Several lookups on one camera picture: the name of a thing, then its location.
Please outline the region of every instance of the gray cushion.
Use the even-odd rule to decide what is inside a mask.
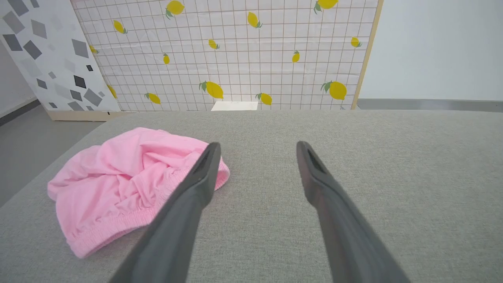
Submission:
[[[231,170],[203,211],[190,281],[331,280],[297,168],[295,144],[305,140],[410,279],[501,282],[503,114],[456,111],[169,112],[114,119],[0,208],[3,280],[110,278],[142,230],[78,259],[46,184],[78,151],[139,126],[218,141]]]

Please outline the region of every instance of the grid pattern backdrop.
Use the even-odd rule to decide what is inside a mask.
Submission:
[[[351,108],[378,0],[339,0],[318,10],[337,1],[180,0],[183,11],[167,16],[170,2],[73,3],[123,111],[211,110],[219,99],[200,89],[205,81],[222,88],[223,101],[269,94],[272,104],[262,100],[262,110]],[[262,26],[252,26],[250,12]],[[346,86],[344,99],[321,89],[331,81]]]

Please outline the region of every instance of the gray floor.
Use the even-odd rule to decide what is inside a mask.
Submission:
[[[38,106],[0,127],[0,206],[101,122],[52,121]]]

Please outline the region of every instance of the wooden frame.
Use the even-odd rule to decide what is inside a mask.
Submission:
[[[367,52],[365,52],[365,58],[363,59],[362,72],[360,73],[360,78],[358,79],[358,85],[356,86],[355,98],[353,99],[353,104],[351,105],[351,110],[356,109],[358,102],[358,96],[360,95],[360,90],[362,88],[363,77],[365,76],[365,71],[367,70],[367,64],[370,58],[370,52],[372,51],[372,44],[374,44],[374,37],[377,31],[377,25],[379,23],[379,17],[381,16],[381,10],[384,0],[379,0],[377,3],[376,15],[374,16],[374,22],[372,23],[372,31],[370,32],[369,45],[367,46]]]

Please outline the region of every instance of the wooden base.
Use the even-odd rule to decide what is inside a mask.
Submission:
[[[101,111],[47,111],[47,114],[53,121],[108,121],[115,117],[131,113]]]

